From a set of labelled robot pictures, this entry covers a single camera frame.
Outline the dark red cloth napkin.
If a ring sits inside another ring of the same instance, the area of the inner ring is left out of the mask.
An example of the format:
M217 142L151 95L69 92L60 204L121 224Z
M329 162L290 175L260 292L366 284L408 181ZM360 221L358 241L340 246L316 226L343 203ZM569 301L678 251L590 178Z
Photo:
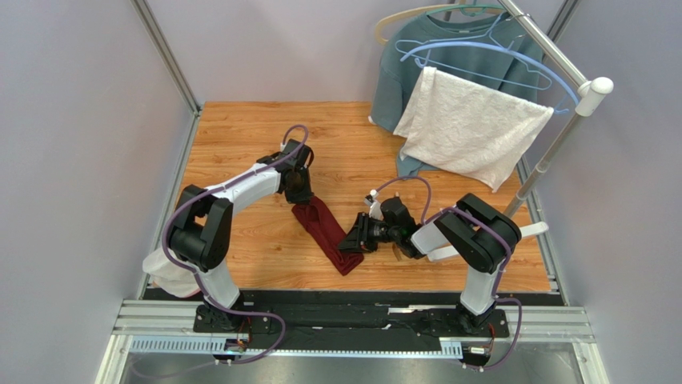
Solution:
M346 233L323 200L313 197L307 204L294 205L291 211L342 276L348 275L364 261L360 252L338 249Z

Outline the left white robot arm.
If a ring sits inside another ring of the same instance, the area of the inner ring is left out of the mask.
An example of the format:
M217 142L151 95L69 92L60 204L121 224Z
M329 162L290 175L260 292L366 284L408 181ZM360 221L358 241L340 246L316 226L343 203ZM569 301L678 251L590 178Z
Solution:
M203 294L204 319L234 330L249 313L234 309L243 296L225 263L236 214L261 198L282 194L290 204L313 198L309 166L313 149L294 139L248 170L217 186L186 187L163 230L162 251L174 265L188 270Z

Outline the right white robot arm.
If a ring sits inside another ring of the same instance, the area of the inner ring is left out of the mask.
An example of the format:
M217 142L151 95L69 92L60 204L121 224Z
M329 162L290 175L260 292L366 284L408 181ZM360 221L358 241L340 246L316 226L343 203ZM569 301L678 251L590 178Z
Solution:
M467 263L467 277L448 324L465 334L488 330L500 271L522 238L520 228L474 194L466 194L423 224L416 222L399 197L371 202L370 207L377 213L359 213L338 249L370 253L379 244L390 243L398 254L421 259L451 246Z

